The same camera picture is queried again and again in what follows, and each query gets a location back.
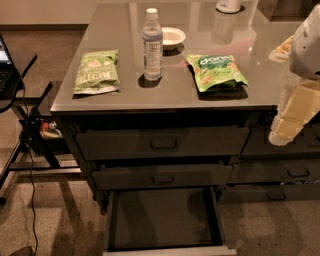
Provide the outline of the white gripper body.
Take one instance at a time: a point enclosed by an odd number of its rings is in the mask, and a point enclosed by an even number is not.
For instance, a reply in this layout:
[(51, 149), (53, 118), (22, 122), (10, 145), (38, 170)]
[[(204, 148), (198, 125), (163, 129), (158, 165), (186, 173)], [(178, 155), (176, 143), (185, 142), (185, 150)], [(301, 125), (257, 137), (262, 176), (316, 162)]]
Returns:
[(294, 34), (289, 67), (300, 77), (320, 79), (320, 4), (313, 8)]

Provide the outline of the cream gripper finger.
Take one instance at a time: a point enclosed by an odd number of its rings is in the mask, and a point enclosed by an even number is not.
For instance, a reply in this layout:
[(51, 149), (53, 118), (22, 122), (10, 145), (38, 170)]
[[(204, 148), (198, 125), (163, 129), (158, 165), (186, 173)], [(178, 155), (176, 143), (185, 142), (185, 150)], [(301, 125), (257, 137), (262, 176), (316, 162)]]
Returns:
[(268, 139), (272, 145), (285, 146), (320, 111), (320, 82), (303, 79), (297, 85), (286, 85), (277, 111)]

